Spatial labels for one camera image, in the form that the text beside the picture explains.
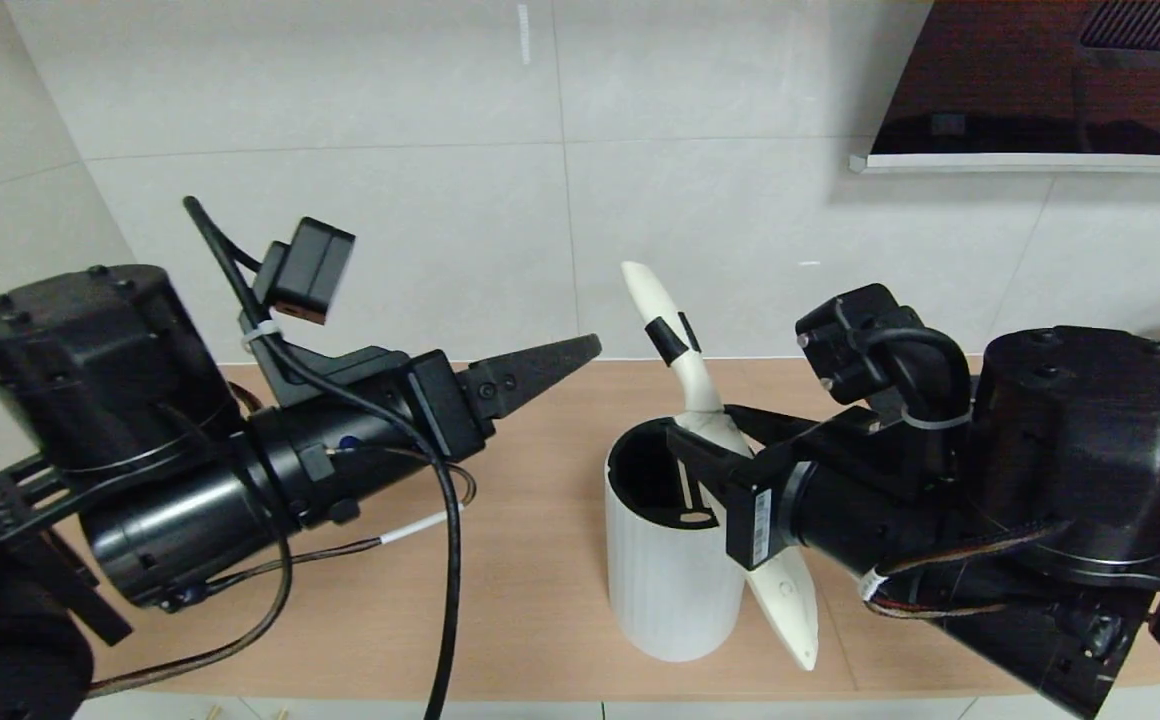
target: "wooden table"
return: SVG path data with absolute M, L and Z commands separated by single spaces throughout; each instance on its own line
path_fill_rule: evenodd
M 797 359 L 711 363 L 728 402 L 826 419 L 838 407 Z M 259 370 L 227 368 L 261 397 Z M 877 618 L 854 580 L 809 552 L 819 589 L 821 649 L 798 669 L 746 594 L 735 633 L 708 657 L 667 664 L 643 655 L 607 603 L 603 459 L 644 419 L 675 413 L 661 363 L 593 363 L 510 419 L 467 461 L 478 501 L 462 515 L 464 592 L 452 700 L 867 700 L 1028 692 L 1009 675 L 918 621 Z M 419 474 L 362 506 L 348 528 L 319 528 L 296 552 L 378 534 L 438 510 L 437 482 Z M 358 557 L 302 565 L 287 613 L 241 655 L 159 685 L 210 694 L 421 700 L 438 649 L 444 536 L 429 530 Z M 167 616 L 110 601 L 136 626 L 100 648 L 97 676 L 205 650 L 268 609 L 277 573 Z M 1141 634 L 1119 685 L 1160 683 L 1157 645 Z

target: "white cable tie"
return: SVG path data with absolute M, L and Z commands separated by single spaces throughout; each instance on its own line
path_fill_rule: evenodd
M 905 423 L 908 423 L 919 430 L 947 430 L 949 428 L 956 428 L 969 423 L 969 421 L 972 420 L 972 412 L 967 410 L 967 414 L 951 420 L 919 420 L 914 419 L 913 415 L 909 415 L 909 406 L 905 405 L 900 409 L 900 416 L 904 419 Z
M 266 336 L 266 334 L 282 334 L 282 328 L 278 327 L 277 320 L 261 320 L 254 330 L 245 334 L 242 336 L 242 350 L 251 352 L 251 343 Z
M 878 566 L 875 565 L 871 570 L 864 574 L 863 579 L 860 579 L 860 599 L 864 602 L 872 601 L 873 596 L 878 594 L 878 589 L 880 589 L 882 584 L 886 583 L 887 580 L 891 580 L 891 577 L 889 577 L 889 575 L 878 574 Z
M 458 503 L 457 507 L 459 507 L 461 511 L 464 512 L 465 510 L 464 502 Z M 420 530 L 425 530 L 426 528 L 434 528 L 434 525 L 437 525 L 438 523 L 442 523 L 442 521 L 445 519 L 447 519 L 447 510 L 442 512 L 434 512 L 434 515 L 429 515 L 428 518 L 416 519 L 415 523 L 411 523 L 409 525 L 403 525 L 397 530 L 389 530 L 389 532 L 380 536 L 380 544 L 400 541 L 400 539 L 407 536 L 414 536 L 415 533 L 419 533 Z

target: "white banana-shaped object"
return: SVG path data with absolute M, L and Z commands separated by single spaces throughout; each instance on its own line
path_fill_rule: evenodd
M 723 409 L 722 398 L 713 386 L 713 378 L 709 377 L 704 356 L 699 355 L 699 346 L 686 315 L 680 313 L 677 305 L 673 304 L 673 299 L 647 266 L 622 263 L 621 270 L 643 322 L 648 328 L 652 323 L 657 325 L 657 330 L 648 329 L 648 335 L 657 342 L 664 361 L 681 383 L 686 410 L 673 420 L 682 429 L 695 432 L 717 446 L 753 457 L 753 450 L 744 434 L 740 434 L 735 421 Z M 725 537 L 725 507 L 709 495 L 708 488 L 703 486 L 699 487 L 699 495 L 713 510 Z M 819 619 L 815 613 L 815 584 L 802 552 L 789 547 L 760 565 L 756 570 L 746 573 L 746 579 L 763 614 L 781 642 L 789 648 L 793 660 L 804 670 L 813 669 L 819 652 Z

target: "white plastic cup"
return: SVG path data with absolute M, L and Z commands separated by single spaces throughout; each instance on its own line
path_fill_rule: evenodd
M 744 572 L 727 557 L 698 489 L 684 502 L 680 465 L 648 420 L 607 456 L 607 582 L 619 628 L 638 650 L 686 662 L 717 650 L 735 628 Z

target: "white sticker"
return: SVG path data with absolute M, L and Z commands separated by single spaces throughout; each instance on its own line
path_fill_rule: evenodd
M 757 565 L 771 553 L 771 488 L 757 494 L 753 501 L 753 563 Z
M 525 5 L 517 6 L 517 41 L 522 46 L 522 64 L 531 64 L 531 20 L 525 12 Z

